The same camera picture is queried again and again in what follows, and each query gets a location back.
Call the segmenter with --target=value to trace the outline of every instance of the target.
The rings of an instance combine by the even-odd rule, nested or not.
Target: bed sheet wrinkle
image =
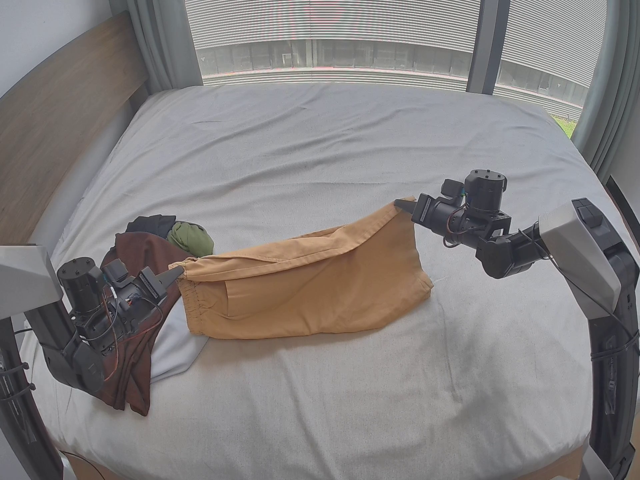
[[[399,196],[437,195],[444,178],[472,168],[508,177],[502,208],[514,229],[587,196],[632,247],[596,176],[540,109],[418,88],[250,84],[145,103],[54,265],[101,258],[142,210],[197,222],[216,252],[230,252],[343,225]],[[544,262],[492,280],[469,249],[446,250],[421,228],[415,238],[437,280],[415,311],[358,335],[208,340],[191,368],[152,385],[146,419],[76,391],[58,412],[36,355],[47,427],[68,450],[139,480],[507,478],[580,446],[589,341],[564,280]]]

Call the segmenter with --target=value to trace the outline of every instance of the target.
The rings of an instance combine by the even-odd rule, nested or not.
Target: green garment
[[[196,258],[213,254],[213,240],[205,229],[197,224],[178,221],[173,225],[166,239]]]

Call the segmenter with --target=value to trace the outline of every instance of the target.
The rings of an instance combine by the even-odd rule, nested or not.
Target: bed frame
[[[77,158],[148,78],[128,12],[85,32],[0,98],[0,244],[27,243]]]

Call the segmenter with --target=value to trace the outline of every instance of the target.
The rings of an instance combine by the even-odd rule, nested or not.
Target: gray curtain
[[[149,73],[148,90],[202,85],[184,0],[109,0],[116,15],[128,10]]]
[[[640,0],[607,0],[604,41],[572,140],[601,181],[636,106],[640,85]]]

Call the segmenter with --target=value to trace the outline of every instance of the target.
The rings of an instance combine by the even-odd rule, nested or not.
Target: corrugated metal facade
[[[206,84],[342,80],[464,90],[465,79],[453,68],[450,75],[454,76],[418,73],[424,70],[417,63],[413,72],[411,67],[408,71],[376,69],[375,61],[370,69],[357,68],[357,61],[353,69],[343,68],[345,63],[338,61],[333,69],[320,68],[331,63],[318,55],[316,44],[327,39],[343,43],[359,40],[422,45],[468,54],[474,47],[480,0],[186,0],[186,3]],[[511,0],[503,60],[523,66],[518,73],[524,70],[524,79],[519,82],[519,75],[501,76],[503,83],[513,81],[514,86],[499,84],[496,95],[536,102],[551,113],[578,118],[584,87],[591,82],[602,43],[605,14],[606,0]],[[220,50],[230,45],[261,43],[260,49],[273,44],[269,46],[273,53],[280,45],[276,42],[296,40],[310,40],[307,60],[304,68],[286,60],[285,67],[288,61],[291,71],[276,69],[281,66],[273,59],[271,71],[262,70],[263,64],[258,69],[255,60],[252,64],[254,49],[238,49],[238,55],[252,52],[249,56],[242,53],[239,61],[235,59],[236,49]],[[242,65],[248,71],[229,72],[229,68],[221,68],[220,61],[226,66]],[[213,66],[213,71],[205,72],[206,66]],[[550,88],[545,80],[551,80]],[[556,91],[560,96],[552,97],[555,84],[561,88]],[[569,88],[564,91],[561,84]],[[559,99],[569,94],[567,101]]]

